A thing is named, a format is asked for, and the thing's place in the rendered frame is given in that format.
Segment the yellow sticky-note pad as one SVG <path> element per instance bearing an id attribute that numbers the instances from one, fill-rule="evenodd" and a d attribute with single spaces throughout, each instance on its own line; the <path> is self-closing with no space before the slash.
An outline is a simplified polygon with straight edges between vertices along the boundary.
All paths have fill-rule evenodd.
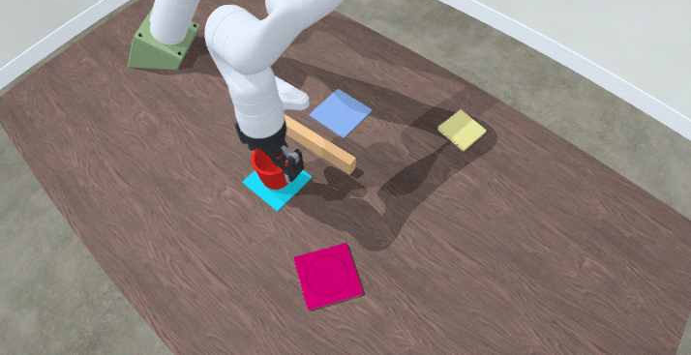
<path id="1" fill-rule="evenodd" d="M 463 151 L 486 132 L 462 110 L 438 126 L 438 130 Z"/>

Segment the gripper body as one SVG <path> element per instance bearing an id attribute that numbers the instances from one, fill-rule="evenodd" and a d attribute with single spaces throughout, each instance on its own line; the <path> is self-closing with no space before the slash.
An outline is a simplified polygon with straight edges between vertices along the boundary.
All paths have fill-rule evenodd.
<path id="1" fill-rule="evenodd" d="M 252 147 L 260 149 L 263 151 L 263 149 L 270 148 L 270 150 L 273 152 L 275 157 L 281 156 L 284 151 L 282 150 L 282 146 L 284 145 L 285 147 L 288 148 L 287 143 L 285 142 L 285 134 L 286 134 L 286 122 L 284 121 L 284 124 L 282 127 L 273 135 L 265 137 L 265 138 L 252 138 L 247 135 L 245 135 L 241 131 L 245 141 Z"/>

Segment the pink square coaster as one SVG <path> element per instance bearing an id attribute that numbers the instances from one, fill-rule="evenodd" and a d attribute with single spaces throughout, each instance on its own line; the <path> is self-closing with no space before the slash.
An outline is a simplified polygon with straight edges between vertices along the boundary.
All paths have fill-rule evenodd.
<path id="1" fill-rule="evenodd" d="M 347 243 L 293 259 L 308 311 L 363 295 Z"/>

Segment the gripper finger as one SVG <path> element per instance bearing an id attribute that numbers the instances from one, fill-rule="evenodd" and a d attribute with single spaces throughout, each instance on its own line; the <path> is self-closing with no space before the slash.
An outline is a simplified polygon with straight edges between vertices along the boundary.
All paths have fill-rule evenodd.
<path id="1" fill-rule="evenodd" d="M 294 178 L 296 178 L 301 173 L 301 171 L 304 169 L 302 153 L 298 149 L 296 149 L 293 152 L 290 149 L 288 149 L 287 147 L 285 147 L 284 145 L 282 146 L 282 150 L 284 151 L 284 154 L 279 159 L 277 159 L 275 157 L 275 155 L 270 150 L 270 148 L 263 149 L 263 152 L 267 156 L 269 156 L 269 158 L 272 160 L 272 162 L 276 166 L 281 167 L 282 171 L 284 172 L 285 181 L 287 183 L 290 183 L 290 182 L 292 183 Z M 285 162 L 288 163 L 287 167 L 285 167 Z M 290 174 L 289 174 L 289 172 L 290 172 Z"/>
<path id="2" fill-rule="evenodd" d="M 241 142 L 242 142 L 243 144 L 246 144 L 247 142 L 245 141 L 245 139 L 244 139 L 244 137 L 243 137 L 243 135 L 242 135 L 242 133 L 241 133 L 241 131 L 240 131 L 238 122 L 235 123 L 235 128 L 236 128 L 236 131 L 238 132 L 238 135 L 239 135 L 239 138 L 240 138 Z M 248 144 L 248 143 L 247 143 L 247 144 Z M 249 145 L 249 144 L 248 144 L 248 145 Z M 252 146 L 250 146 L 250 145 L 248 146 L 248 148 L 249 148 L 252 152 L 255 150 L 255 148 L 252 147 Z"/>

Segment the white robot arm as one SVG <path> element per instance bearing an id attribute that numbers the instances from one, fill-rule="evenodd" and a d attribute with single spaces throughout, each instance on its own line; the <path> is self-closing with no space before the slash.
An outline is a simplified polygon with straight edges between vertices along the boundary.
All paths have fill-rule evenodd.
<path id="1" fill-rule="evenodd" d="M 300 32 L 333 12 L 344 0 L 265 0 L 271 16 L 259 20 L 245 9 L 224 5 L 205 26 L 208 50 L 228 86 L 241 131 L 265 138 L 284 124 L 285 109 L 304 110 L 309 96 L 274 76 L 270 66 Z M 179 44 L 199 0 L 155 0 L 152 36 Z M 153 20 L 153 21 L 152 21 Z M 245 75 L 243 75 L 245 74 Z"/>

